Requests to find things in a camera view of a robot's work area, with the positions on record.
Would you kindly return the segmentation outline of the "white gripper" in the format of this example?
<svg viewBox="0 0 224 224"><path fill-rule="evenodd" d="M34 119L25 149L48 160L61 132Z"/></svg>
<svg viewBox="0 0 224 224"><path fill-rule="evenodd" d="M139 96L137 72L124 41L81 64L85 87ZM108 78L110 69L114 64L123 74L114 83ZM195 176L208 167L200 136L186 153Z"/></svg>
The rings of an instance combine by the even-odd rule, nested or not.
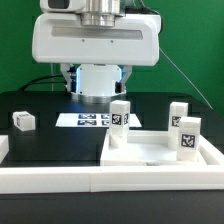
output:
<svg viewBox="0 0 224 224"><path fill-rule="evenodd" d="M161 17L130 14L121 0L40 0L32 55L38 62L62 63L68 92L76 91L74 64L125 65L115 93L124 93L132 67L153 66L159 59Z"/></svg>

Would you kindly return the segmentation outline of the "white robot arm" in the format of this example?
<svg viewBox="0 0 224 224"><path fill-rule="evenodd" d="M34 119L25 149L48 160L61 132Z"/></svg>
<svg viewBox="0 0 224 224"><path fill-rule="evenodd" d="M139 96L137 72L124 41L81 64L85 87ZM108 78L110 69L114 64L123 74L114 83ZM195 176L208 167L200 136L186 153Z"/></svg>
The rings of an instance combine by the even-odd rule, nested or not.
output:
<svg viewBox="0 0 224 224"><path fill-rule="evenodd" d="M105 103L126 93L134 66L159 60L162 19L125 0L40 0L33 58L58 63L67 91L79 101Z"/></svg>

